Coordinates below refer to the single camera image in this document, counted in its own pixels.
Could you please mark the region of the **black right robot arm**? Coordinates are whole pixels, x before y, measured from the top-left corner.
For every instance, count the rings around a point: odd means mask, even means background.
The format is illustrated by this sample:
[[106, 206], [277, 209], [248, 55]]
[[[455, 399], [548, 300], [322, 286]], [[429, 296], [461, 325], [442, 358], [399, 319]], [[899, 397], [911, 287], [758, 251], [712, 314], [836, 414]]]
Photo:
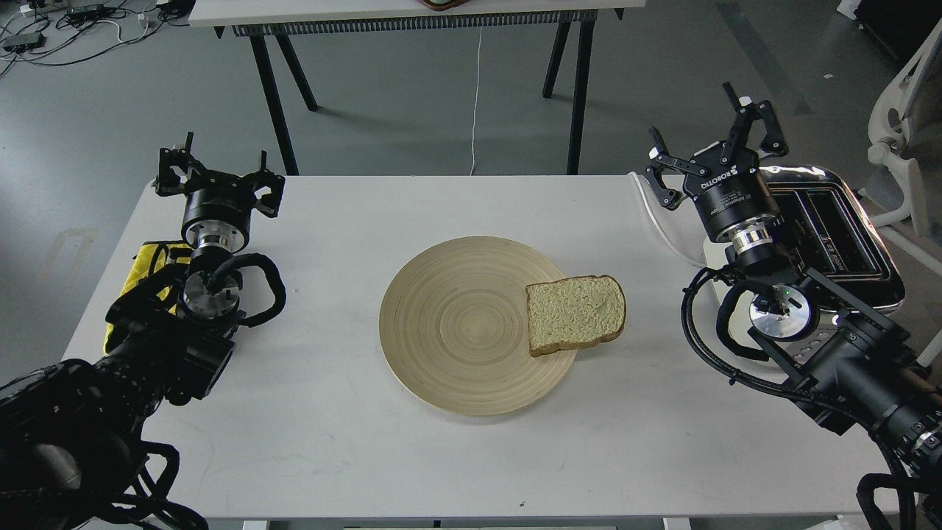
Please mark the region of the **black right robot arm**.
[[890, 318], [905, 293], [888, 249], [834, 172], [763, 166], [790, 151], [773, 104], [723, 89], [728, 135], [678, 158], [652, 127], [642, 173], [663, 208], [692, 202], [726, 258], [684, 289], [687, 343], [731, 385], [789, 400], [837, 435], [868, 434], [889, 469], [857, 485], [871, 529], [890, 527], [880, 489], [897, 493], [902, 529], [917, 506], [939, 528], [940, 388]]

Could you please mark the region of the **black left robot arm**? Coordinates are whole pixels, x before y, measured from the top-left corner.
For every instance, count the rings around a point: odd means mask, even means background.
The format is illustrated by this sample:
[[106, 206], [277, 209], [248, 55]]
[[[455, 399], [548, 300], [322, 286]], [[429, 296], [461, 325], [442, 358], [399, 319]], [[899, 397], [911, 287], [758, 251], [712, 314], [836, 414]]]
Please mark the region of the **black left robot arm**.
[[250, 215], [279, 214], [286, 179], [268, 168], [210, 170], [192, 137], [159, 153], [155, 191], [182, 195], [179, 241], [155, 250], [144, 275], [110, 306], [105, 353], [33, 370], [2, 386], [2, 527], [74, 529], [91, 519], [144, 529], [205, 529], [169, 500], [180, 455], [144, 439], [162, 403], [209, 395], [233, 335], [286, 306], [269, 256], [248, 254]]

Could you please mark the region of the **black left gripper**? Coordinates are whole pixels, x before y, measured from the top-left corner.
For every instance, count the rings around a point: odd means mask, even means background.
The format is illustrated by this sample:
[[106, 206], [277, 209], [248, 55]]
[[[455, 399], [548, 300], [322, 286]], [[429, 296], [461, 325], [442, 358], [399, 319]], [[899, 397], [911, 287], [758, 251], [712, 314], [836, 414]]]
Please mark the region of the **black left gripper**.
[[191, 248], [244, 249], [250, 239], [253, 209], [277, 218], [286, 179], [269, 170], [267, 151], [261, 151], [258, 169], [244, 177], [203, 172], [202, 162], [191, 153], [193, 138], [194, 133], [188, 132], [184, 144], [160, 149], [155, 193], [162, 197], [186, 195], [181, 235]]

